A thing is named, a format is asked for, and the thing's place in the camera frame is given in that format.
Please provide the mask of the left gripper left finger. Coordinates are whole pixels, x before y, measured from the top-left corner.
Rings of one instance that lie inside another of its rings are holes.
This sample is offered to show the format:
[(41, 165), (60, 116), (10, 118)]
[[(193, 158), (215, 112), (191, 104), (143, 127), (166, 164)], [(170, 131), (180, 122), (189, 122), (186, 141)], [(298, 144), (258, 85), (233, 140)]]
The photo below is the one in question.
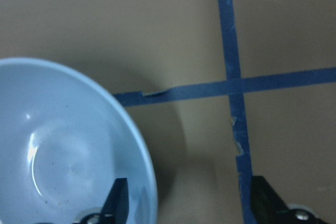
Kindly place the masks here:
[(129, 214), (127, 178), (115, 179), (100, 212), (100, 223), (126, 223)]

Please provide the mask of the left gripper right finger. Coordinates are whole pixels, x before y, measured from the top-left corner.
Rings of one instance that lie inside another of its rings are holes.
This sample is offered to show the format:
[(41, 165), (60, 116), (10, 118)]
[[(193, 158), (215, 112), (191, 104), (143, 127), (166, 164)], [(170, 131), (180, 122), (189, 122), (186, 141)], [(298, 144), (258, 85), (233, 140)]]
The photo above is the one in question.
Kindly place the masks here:
[(289, 208), (263, 176), (253, 176), (250, 206), (257, 223), (281, 223)]

